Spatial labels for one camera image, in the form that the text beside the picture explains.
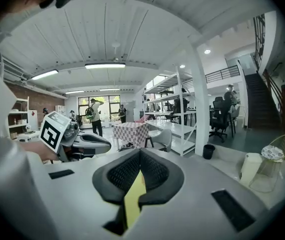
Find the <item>black trash can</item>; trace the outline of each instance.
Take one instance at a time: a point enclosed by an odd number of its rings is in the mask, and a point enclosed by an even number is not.
[[[215,149],[216,148],[213,145],[209,145],[209,144],[204,145],[203,152],[202,152],[203,158],[207,160],[211,159],[213,157],[213,153]]]

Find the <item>checkered tablecloth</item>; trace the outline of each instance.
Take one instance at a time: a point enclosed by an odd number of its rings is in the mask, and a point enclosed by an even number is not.
[[[148,138],[148,125],[145,122],[124,122],[113,127],[113,136],[139,148]]]

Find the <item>black rectangular slot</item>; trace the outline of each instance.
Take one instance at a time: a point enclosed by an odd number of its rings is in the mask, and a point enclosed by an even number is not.
[[[48,173],[48,174],[49,174],[49,177],[52,180],[54,180],[54,179],[58,179],[58,178],[61,178],[61,177],[65,177],[65,176],[74,174],[74,172],[72,170],[70,170],[70,169],[67,169],[67,170],[51,172],[51,173]]]
[[[237,232],[242,231],[255,222],[254,218],[226,190],[218,190],[212,192],[211,195]]]

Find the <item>hand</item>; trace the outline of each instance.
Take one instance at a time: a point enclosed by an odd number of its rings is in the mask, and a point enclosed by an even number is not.
[[[58,156],[49,147],[47,147],[42,141],[35,142],[20,142],[22,148],[26,151],[37,153],[42,161],[46,160],[59,160]]]

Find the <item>ceiling light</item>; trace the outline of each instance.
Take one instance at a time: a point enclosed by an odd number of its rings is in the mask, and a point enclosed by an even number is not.
[[[84,65],[86,69],[90,70],[90,69],[119,69],[119,68],[124,68],[126,67],[125,63],[114,63],[114,62],[110,62],[110,63],[93,63],[93,64],[85,64]]]
[[[36,75],[33,78],[31,78],[31,80],[38,80],[38,79],[45,78],[45,77],[48,77],[48,76],[51,76],[51,75],[54,75],[57,73],[58,73],[58,70],[54,69],[54,70],[48,71],[46,73],[41,73],[39,75]]]
[[[107,89],[99,89],[99,91],[119,91],[120,88],[107,88]]]
[[[76,94],[76,93],[83,93],[85,92],[84,90],[72,90],[72,91],[67,91],[65,94]]]

